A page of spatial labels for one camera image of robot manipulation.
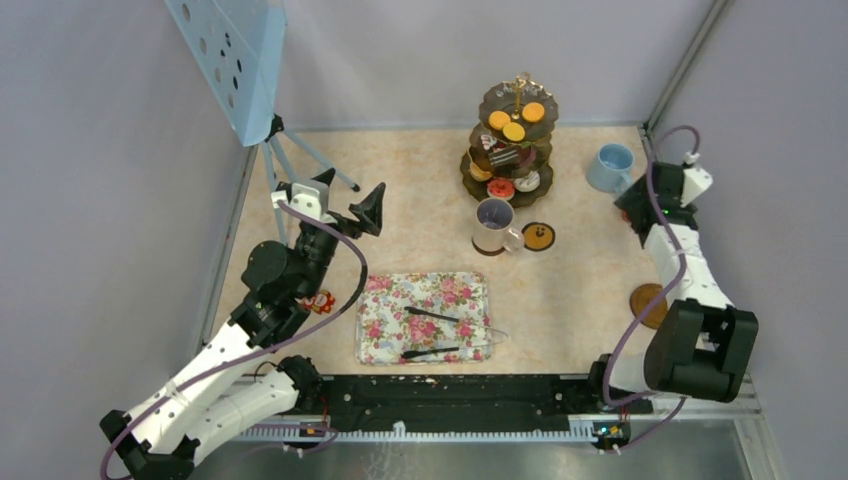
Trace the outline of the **light blue mug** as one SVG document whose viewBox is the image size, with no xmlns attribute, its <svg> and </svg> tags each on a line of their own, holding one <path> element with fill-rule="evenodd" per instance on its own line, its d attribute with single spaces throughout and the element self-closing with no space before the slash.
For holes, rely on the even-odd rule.
<svg viewBox="0 0 848 480">
<path fill-rule="evenodd" d="M 595 190 L 620 196 L 632 185 L 634 160 L 628 147 L 617 143 L 605 144 L 590 163 L 586 180 Z"/>
</svg>

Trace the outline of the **brown wooden coaster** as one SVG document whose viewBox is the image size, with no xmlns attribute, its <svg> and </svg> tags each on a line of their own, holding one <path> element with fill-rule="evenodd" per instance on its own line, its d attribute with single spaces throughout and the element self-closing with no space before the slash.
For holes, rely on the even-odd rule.
<svg viewBox="0 0 848 480">
<path fill-rule="evenodd" d="M 657 283 L 645 283 L 636 287 L 629 299 L 633 315 L 641 319 L 641 324 L 657 330 L 668 312 L 668 303 L 661 295 L 663 286 Z"/>
</svg>

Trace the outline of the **white striped donut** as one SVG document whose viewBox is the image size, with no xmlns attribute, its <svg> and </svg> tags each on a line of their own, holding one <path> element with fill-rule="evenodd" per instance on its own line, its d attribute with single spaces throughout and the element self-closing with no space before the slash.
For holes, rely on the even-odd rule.
<svg viewBox="0 0 848 480">
<path fill-rule="evenodd" d="M 518 192 L 529 193 L 541 185 L 541 176 L 538 171 L 531 171 L 523 177 L 514 179 L 513 185 Z"/>
</svg>

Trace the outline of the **pink frosted donut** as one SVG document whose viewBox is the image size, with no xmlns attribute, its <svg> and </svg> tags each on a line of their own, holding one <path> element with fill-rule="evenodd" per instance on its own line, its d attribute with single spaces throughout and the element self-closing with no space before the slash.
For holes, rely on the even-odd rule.
<svg viewBox="0 0 848 480">
<path fill-rule="evenodd" d="M 518 167 L 519 168 L 528 167 L 529 165 L 531 165 L 535 161 L 536 156 L 537 156 L 537 149 L 535 147 L 530 147 L 526 157 L 521 161 L 521 163 L 518 165 Z"/>
</svg>

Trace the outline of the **orange bun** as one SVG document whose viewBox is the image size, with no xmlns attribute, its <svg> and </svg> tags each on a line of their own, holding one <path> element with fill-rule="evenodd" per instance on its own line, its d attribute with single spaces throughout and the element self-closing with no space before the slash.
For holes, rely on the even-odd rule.
<svg viewBox="0 0 848 480">
<path fill-rule="evenodd" d="M 492 178 L 492 173 L 483 170 L 474 161 L 469 163 L 469 174 L 477 182 L 488 182 Z"/>
</svg>

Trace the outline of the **pink mug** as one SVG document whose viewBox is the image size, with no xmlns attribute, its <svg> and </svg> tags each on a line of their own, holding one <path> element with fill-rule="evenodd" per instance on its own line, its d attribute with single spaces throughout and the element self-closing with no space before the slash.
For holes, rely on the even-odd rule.
<svg viewBox="0 0 848 480">
<path fill-rule="evenodd" d="M 475 222 L 471 240 L 487 250 L 500 246 L 506 252 L 516 252 L 524 248 L 521 232 L 514 226 L 515 212 L 504 200 L 488 198 L 481 201 L 475 211 Z"/>
</svg>

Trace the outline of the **red donut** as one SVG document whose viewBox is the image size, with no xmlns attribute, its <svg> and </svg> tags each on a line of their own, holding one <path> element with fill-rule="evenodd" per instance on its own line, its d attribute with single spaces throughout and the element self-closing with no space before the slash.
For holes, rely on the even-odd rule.
<svg viewBox="0 0 848 480">
<path fill-rule="evenodd" d="M 492 178 L 486 184 L 487 194 L 490 198 L 511 200 L 516 192 L 513 182 L 506 178 Z"/>
</svg>

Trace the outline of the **chocolate cake slice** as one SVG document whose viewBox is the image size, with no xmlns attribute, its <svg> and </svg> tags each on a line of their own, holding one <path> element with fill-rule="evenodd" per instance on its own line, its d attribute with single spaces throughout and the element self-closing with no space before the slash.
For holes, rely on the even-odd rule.
<svg viewBox="0 0 848 480">
<path fill-rule="evenodd" d="M 478 141 L 484 151 L 492 151 L 498 144 L 498 140 L 490 134 L 481 134 Z"/>
</svg>

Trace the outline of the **orange macaron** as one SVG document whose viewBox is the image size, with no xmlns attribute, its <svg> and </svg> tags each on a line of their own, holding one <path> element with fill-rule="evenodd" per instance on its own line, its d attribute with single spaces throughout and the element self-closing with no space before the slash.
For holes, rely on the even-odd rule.
<svg viewBox="0 0 848 480">
<path fill-rule="evenodd" d="M 489 114 L 487 121 L 492 130 L 501 131 L 512 119 L 510 114 L 497 110 Z"/>
<path fill-rule="evenodd" d="M 515 143 L 523 141 L 526 136 L 524 127 L 517 122 L 506 123 L 502 127 L 501 132 L 507 140 Z"/>
<path fill-rule="evenodd" d="M 521 110 L 521 118 L 528 123 L 541 122 L 545 115 L 545 106 L 539 102 L 528 103 Z"/>
</svg>

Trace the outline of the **metal tongs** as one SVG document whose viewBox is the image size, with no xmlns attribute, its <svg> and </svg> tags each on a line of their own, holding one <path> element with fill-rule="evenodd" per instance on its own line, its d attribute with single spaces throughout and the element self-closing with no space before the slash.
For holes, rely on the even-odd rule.
<svg viewBox="0 0 848 480">
<path fill-rule="evenodd" d="M 468 316 L 450 316 L 406 306 L 405 317 L 415 323 L 410 327 L 410 340 L 400 351 L 400 363 L 482 362 L 491 357 L 496 345 L 509 339 L 509 334 L 493 328 L 488 317 L 476 323 Z"/>
</svg>

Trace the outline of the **dark brown round coaster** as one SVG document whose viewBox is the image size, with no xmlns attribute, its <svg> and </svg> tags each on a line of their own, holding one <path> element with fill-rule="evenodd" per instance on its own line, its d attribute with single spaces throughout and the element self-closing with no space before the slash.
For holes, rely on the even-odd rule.
<svg viewBox="0 0 848 480">
<path fill-rule="evenodd" d="M 487 250 L 487 249 L 483 249 L 480 246 L 478 246 L 477 243 L 474 240 L 471 240 L 471 244 L 472 244 L 473 248 L 475 249 L 475 251 L 477 253 L 479 253 L 480 255 L 484 255 L 484 256 L 493 257 L 493 256 L 501 255 L 501 254 L 506 252 L 506 248 L 504 246 L 500 246 L 500 247 L 498 247 L 494 250 Z"/>
</svg>

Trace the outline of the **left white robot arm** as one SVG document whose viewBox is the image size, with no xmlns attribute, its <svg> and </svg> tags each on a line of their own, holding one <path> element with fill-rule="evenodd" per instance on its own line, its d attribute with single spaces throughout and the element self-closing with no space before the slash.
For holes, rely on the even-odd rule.
<svg viewBox="0 0 848 480">
<path fill-rule="evenodd" d="M 227 321 L 176 375 L 148 399 L 128 411 L 112 410 L 100 421 L 109 441 L 99 475 L 109 476 L 118 456 L 131 479 L 186 479 L 222 444 L 275 413 L 308 413 L 319 404 L 318 374 L 307 358 L 279 362 L 269 379 L 236 395 L 227 390 L 243 372 L 270 360 L 349 310 L 364 292 L 368 263 L 355 245 L 364 234 L 379 236 L 383 226 L 385 183 L 362 201 L 349 205 L 349 217 L 329 210 L 335 171 L 281 183 L 271 194 L 274 208 L 299 220 L 293 246 L 278 241 L 258 244 L 242 274 L 248 292 Z M 303 325 L 338 245 L 359 260 L 354 292 L 317 324 Z"/>
</svg>

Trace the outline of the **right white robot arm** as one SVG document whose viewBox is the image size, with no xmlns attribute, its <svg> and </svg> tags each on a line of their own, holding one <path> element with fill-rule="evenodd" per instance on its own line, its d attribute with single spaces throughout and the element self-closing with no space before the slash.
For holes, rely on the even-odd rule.
<svg viewBox="0 0 848 480">
<path fill-rule="evenodd" d="M 593 362 L 586 397 L 594 409 L 612 412 L 645 391 L 736 399 L 759 324 L 724 294 L 700 247 L 694 200 L 712 182 L 699 165 L 655 162 L 615 200 L 653 260 L 667 311 L 645 352 Z"/>
</svg>

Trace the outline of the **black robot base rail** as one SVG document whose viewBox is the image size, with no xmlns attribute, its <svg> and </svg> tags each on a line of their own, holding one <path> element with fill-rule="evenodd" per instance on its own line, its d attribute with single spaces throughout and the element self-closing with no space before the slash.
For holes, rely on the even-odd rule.
<svg viewBox="0 0 848 480">
<path fill-rule="evenodd" d="M 618 412 L 585 374 L 336 375 L 301 409 L 341 432 L 564 432 L 580 415 Z"/>
</svg>

